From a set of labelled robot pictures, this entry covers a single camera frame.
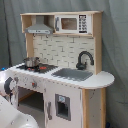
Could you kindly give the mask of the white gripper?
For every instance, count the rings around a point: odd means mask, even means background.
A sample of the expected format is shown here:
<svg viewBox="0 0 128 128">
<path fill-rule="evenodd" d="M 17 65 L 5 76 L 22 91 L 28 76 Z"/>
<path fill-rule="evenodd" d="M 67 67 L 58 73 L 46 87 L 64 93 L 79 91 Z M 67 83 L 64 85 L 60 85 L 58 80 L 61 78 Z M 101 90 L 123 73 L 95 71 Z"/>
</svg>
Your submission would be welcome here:
<svg viewBox="0 0 128 128">
<path fill-rule="evenodd" d="M 16 81 L 9 77 L 4 84 L 6 100 L 14 107 L 18 107 L 18 86 Z"/>
</svg>

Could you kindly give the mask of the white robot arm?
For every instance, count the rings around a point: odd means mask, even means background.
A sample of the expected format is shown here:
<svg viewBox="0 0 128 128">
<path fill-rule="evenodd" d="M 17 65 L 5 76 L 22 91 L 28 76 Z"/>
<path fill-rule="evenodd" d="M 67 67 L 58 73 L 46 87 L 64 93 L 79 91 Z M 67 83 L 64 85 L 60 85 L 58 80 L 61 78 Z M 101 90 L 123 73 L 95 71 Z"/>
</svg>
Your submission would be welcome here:
<svg viewBox="0 0 128 128">
<path fill-rule="evenodd" d="M 0 128 L 39 128 L 31 115 L 18 110 L 17 81 L 9 69 L 0 71 Z"/>
</svg>

